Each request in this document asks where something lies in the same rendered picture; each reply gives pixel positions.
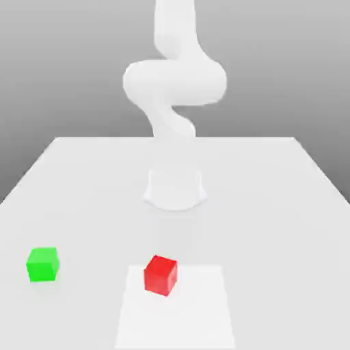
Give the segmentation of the small red cube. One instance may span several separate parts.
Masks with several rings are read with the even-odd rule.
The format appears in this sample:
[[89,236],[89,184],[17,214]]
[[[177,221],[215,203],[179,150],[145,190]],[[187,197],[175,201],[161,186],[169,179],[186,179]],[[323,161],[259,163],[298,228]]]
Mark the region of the small red cube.
[[178,277],[178,262],[154,255],[144,269],[144,288],[167,297]]

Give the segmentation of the small green cube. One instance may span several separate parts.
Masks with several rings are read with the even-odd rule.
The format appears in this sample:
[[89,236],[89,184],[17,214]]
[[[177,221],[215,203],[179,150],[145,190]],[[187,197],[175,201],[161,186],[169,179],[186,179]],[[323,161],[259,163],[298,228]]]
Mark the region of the small green cube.
[[55,281],[59,271],[57,248],[33,248],[28,256],[26,267],[30,282]]

